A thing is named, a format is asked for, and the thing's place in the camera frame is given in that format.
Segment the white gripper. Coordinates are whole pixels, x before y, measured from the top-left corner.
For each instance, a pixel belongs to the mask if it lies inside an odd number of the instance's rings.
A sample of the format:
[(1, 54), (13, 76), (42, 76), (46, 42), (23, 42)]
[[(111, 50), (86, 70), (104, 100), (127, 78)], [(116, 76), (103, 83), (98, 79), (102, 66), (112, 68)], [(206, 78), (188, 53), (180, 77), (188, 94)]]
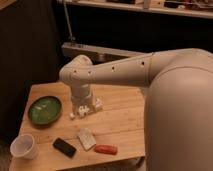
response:
[(93, 103), (93, 93), (89, 84), (71, 87), (71, 101), (75, 109), (80, 106), (90, 107)]

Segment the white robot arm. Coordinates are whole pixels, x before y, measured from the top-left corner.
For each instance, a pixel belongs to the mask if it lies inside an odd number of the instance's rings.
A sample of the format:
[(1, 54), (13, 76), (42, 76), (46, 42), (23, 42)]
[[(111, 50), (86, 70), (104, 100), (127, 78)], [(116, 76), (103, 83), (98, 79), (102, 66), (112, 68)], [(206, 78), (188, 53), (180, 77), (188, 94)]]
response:
[(146, 86), (147, 171), (213, 171), (213, 54), (202, 49), (148, 53), (94, 65), (85, 55), (60, 70), (75, 106), (90, 85)]

